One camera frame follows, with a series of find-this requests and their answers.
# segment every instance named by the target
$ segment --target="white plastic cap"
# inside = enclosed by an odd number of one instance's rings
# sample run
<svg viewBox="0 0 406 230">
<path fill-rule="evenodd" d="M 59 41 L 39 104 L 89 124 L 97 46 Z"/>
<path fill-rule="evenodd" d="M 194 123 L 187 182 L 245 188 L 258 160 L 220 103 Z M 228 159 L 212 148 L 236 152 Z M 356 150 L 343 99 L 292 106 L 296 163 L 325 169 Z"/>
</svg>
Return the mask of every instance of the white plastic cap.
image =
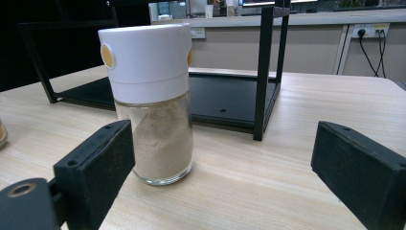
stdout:
<svg viewBox="0 0 406 230">
<path fill-rule="evenodd" d="M 151 104 L 189 90 L 189 24 L 106 29 L 99 38 L 115 100 Z"/>
</svg>

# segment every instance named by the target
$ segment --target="glass jar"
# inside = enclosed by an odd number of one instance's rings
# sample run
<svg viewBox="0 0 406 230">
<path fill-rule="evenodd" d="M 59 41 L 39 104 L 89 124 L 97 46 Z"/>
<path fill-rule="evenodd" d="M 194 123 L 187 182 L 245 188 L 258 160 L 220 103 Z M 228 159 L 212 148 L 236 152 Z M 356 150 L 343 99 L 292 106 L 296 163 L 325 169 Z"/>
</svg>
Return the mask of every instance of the glass jar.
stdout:
<svg viewBox="0 0 406 230">
<path fill-rule="evenodd" d="M 4 145 L 6 145 L 7 137 L 8 137 L 8 133 L 7 133 L 6 127 L 3 125 L 3 123 L 0 119 L 0 149 Z"/>
<path fill-rule="evenodd" d="M 189 93 L 159 103 L 115 102 L 119 119 L 131 120 L 135 174 L 150 185 L 185 176 L 193 164 Z"/>
</svg>

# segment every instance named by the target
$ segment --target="black cable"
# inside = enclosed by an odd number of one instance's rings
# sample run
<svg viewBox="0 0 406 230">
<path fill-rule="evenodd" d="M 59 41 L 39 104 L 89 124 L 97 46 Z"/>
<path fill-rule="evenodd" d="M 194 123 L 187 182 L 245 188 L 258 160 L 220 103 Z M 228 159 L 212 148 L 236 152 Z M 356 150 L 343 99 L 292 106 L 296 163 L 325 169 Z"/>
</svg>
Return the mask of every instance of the black cable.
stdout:
<svg viewBox="0 0 406 230">
<path fill-rule="evenodd" d="M 381 37 L 381 33 L 383 34 L 383 49 L 382 49 L 382 37 Z M 385 73 L 385 66 L 383 64 L 383 55 L 385 54 L 385 47 L 386 47 L 386 35 L 385 35 L 385 31 L 379 31 L 379 53 L 380 53 L 380 60 L 379 60 L 379 65 L 378 65 L 378 69 L 379 66 L 382 64 L 382 74 L 383 74 L 383 78 L 386 79 L 386 73 Z"/>
<path fill-rule="evenodd" d="M 359 30 L 358 35 L 359 35 L 359 45 L 361 46 L 362 52 L 364 52 L 365 57 L 367 58 L 368 64 L 370 65 L 371 69 L 375 73 L 375 77 L 379 77 L 378 73 L 373 69 L 373 66 L 371 64 L 370 58 L 368 57 L 367 53 L 365 52 L 364 46 L 362 45 L 362 37 L 365 34 L 365 30 Z"/>
</svg>

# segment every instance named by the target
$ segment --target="round hole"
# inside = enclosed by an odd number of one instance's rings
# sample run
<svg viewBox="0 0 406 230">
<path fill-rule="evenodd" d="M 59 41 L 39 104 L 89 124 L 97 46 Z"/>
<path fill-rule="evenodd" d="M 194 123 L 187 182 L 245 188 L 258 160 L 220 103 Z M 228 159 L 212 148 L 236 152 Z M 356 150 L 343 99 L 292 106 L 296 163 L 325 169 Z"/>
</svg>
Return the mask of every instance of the round hole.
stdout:
<svg viewBox="0 0 406 230">
<path fill-rule="evenodd" d="M 74 166 L 74 165 L 76 165 L 77 163 L 78 163 L 78 161 L 76 161 L 76 160 L 71 160 L 71 161 L 68 162 L 68 166 Z"/>
<path fill-rule="evenodd" d="M 22 185 L 15 187 L 11 191 L 9 191 L 8 196 L 9 197 L 19 197 L 19 196 L 29 193 L 34 188 L 35 188 L 35 184 L 33 184 L 33 183 L 22 184 Z"/>
</svg>

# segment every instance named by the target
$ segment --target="white counter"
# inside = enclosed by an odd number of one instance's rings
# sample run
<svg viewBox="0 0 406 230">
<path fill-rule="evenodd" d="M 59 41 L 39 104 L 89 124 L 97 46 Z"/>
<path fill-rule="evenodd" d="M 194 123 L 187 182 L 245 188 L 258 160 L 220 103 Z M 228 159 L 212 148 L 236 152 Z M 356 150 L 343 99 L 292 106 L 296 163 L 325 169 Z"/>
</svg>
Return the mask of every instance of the white counter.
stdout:
<svg viewBox="0 0 406 230">
<path fill-rule="evenodd" d="M 259 26 L 260 16 L 174 19 L 152 24 L 190 23 L 192 27 L 252 27 Z M 281 25 L 276 18 L 274 25 Z M 375 11 L 339 11 L 291 14 L 289 25 L 332 25 L 355 23 L 406 22 L 406 9 Z"/>
</svg>

